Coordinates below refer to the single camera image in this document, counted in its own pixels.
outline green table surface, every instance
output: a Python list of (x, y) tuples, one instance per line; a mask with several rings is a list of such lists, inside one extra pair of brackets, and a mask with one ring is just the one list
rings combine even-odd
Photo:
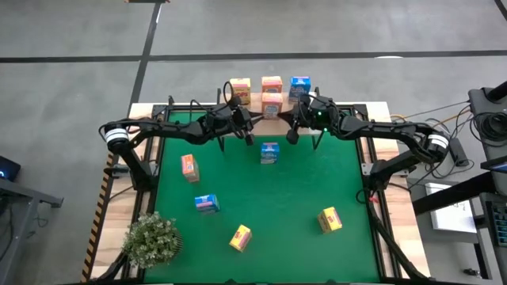
[[(170, 120), (188, 121), (188, 113)], [(261, 143), (278, 142), (280, 159), (260, 163)], [(193, 154), (200, 182), (181, 173), (181, 156)], [(354, 141), (325, 135), (317, 150), (311, 137), (296, 146), (284, 135), (256, 137), (253, 146), (226, 137), (194, 146), (167, 139), (155, 210), (176, 218), (184, 248), (169, 265), (148, 269), (148, 283), (236, 282), (321, 283), (379, 281), (364, 205), (355, 201), (362, 188)], [(194, 197), (216, 194), (220, 212), (202, 215)], [(323, 234), (317, 215), (335, 207), (343, 227)], [(252, 231), (245, 251), (229, 246), (239, 225)]]

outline black robotic arm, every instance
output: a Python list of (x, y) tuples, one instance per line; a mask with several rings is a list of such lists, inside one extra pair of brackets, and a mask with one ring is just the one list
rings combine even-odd
[(367, 185), (372, 192), (384, 190), (394, 173), (404, 169), (411, 171), (420, 162), (441, 162), (448, 152), (449, 137), (426, 123), (363, 121), (340, 111), (333, 99), (328, 97), (302, 95), (290, 112), (281, 113), (279, 117), (291, 126), (287, 140), (292, 144), (298, 142), (300, 127), (327, 131), (343, 140), (378, 138), (404, 142), (409, 151), (389, 161), (378, 160), (373, 163)]
[[(254, 124), (262, 119), (257, 113), (249, 112), (239, 105), (237, 97), (226, 104), (202, 107), (206, 112), (196, 121), (189, 123), (162, 122), (149, 119), (123, 119), (109, 122), (99, 128), (104, 133), (104, 139), (109, 151), (120, 155), (130, 169), (132, 184), (137, 191), (150, 191), (156, 188), (154, 176), (148, 162), (141, 161), (134, 149), (150, 137), (184, 139), (185, 141), (202, 145), (214, 138), (234, 134), (238, 139), (245, 139), (247, 145), (254, 143), (251, 131)], [(133, 139), (128, 135), (137, 133)]]

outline stacked boxes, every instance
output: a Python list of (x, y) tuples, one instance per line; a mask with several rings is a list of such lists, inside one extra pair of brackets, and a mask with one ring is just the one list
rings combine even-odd
[(294, 76), (291, 78), (291, 88), (288, 92), (288, 99), (290, 102), (297, 102), (301, 94), (308, 94), (310, 92), (310, 77), (308, 76)]
[(220, 211), (219, 201), (215, 194), (196, 197), (195, 201), (197, 210), (203, 214), (213, 214)]
[(263, 76), (261, 93), (282, 93), (282, 78), (280, 76)]
[(281, 93), (263, 93), (262, 94), (262, 113), (265, 119), (277, 119), (277, 115), (282, 110), (284, 98)]
[(187, 154), (181, 156), (181, 170), (183, 176), (190, 183), (199, 181), (199, 166), (193, 155)]
[(334, 207), (324, 209), (318, 214), (317, 219), (324, 234), (341, 229), (340, 217), (338, 217), (338, 213)]
[(261, 144), (261, 164), (273, 164), (278, 162), (280, 146), (278, 142), (263, 142)]
[(229, 245), (239, 250), (240, 252), (243, 252), (246, 245), (248, 244), (248, 241), (250, 241), (251, 238), (252, 233), (250, 229), (244, 225), (240, 225), (236, 231), (236, 234), (232, 237), (231, 242), (229, 242)]
[(241, 104), (250, 104), (250, 78), (232, 78), (229, 82), (232, 85), (234, 96), (241, 99)]

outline concrete floor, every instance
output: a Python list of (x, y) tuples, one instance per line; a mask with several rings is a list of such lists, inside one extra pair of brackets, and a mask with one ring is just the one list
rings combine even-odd
[[(141, 55), (153, 7), (3, 0), (0, 57)], [(151, 54), (507, 50), (506, 34), (492, 0), (173, 0), (162, 8)], [(40, 209), (49, 226), (28, 241), (16, 284), (78, 281), (105, 162), (97, 128), (126, 115), (138, 66), (0, 64), (0, 154), (22, 164), (20, 183), (65, 196), (61, 209)], [(391, 113), (410, 114), (503, 82), (507, 57), (149, 63), (139, 101), (213, 101), (228, 78), (265, 74), (310, 75), (336, 101), (387, 101)], [(254, 89), (259, 84), (253, 80)], [(444, 119), (461, 108), (430, 115)], [(469, 158), (484, 160), (467, 129), (460, 138)], [(480, 172), (475, 166), (449, 179)], [(461, 248), (425, 242), (434, 277), (463, 281), (447, 266), (475, 258), (457, 256)]]

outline green plant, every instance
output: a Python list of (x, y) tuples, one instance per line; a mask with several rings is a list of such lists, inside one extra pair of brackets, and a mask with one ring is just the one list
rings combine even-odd
[(162, 218), (158, 212), (141, 215), (125, 234), (123, 250), (131, 262), (141, 268), (168, 264), (183, 246), (175, 221)]

